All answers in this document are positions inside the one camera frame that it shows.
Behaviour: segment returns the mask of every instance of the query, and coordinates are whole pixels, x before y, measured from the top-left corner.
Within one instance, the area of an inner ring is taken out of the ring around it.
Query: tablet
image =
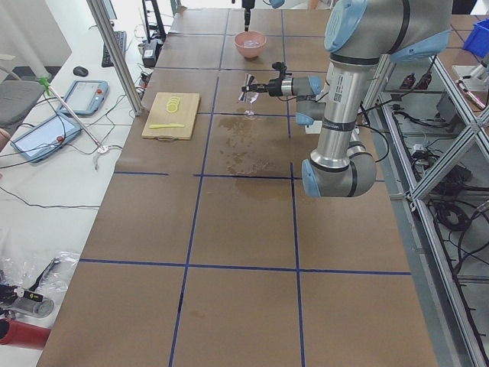
[[[108,84],[103,80],[75,80],[64,101],[79,116],[91,116],[100,108],[107,95]],[[59,112],[70,113],[61,105]]]
[[[59,114],[32,128],[12,140],[11,146],[30,162],[38,162],[49,157],[59,148],[72,141],[80,132],[80,125]]]

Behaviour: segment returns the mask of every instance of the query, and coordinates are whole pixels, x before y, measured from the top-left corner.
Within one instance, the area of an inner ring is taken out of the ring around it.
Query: black keyboard
[[[122,56],[125,56],[125,42],[128,38],[127,33],[125,31],[114,31],[115,39],[121,49]],[[104,51],[102,54],[102,67],[113,67],[114,63],[110,58],[110,54],[108,53],[107,47],[104,45]]]

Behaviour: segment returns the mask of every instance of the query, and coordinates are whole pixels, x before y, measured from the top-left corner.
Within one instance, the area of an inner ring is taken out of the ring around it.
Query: pink bowl
[[[267,38],[264,34],[255,31],[236,34],[235,46],[239,53],[247,59],[254,59],[265,49]]]

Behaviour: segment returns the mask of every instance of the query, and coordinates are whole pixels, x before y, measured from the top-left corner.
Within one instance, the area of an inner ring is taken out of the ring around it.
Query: blue container
[[[474,24],[474,30],[464,43],[464,50],[480,57],[486,56],[489,52],[489,18]]]

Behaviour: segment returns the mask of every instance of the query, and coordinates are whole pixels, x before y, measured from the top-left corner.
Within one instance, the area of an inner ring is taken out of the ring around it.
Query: black mouse
[[[89,71],[84,67],[74,67],[73,74],[76,76],[87,76],[89,75]]]

